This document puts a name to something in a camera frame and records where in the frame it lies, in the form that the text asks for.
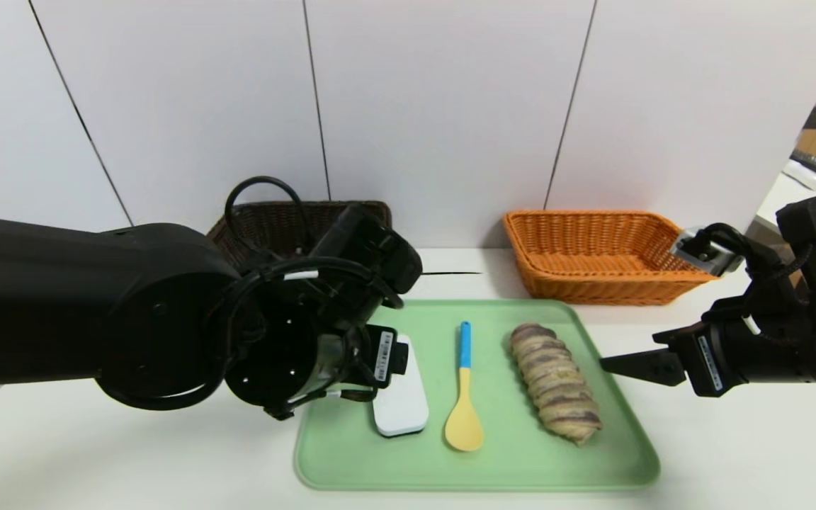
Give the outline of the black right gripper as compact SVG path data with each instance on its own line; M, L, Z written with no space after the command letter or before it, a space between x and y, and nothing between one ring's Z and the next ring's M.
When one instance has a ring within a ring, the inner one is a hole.
M754 335L740 319L661 331L667 348L599 359L603 371L667 387L691 382L694 394L722 397L738 385L816 383L816 352L807 344Z

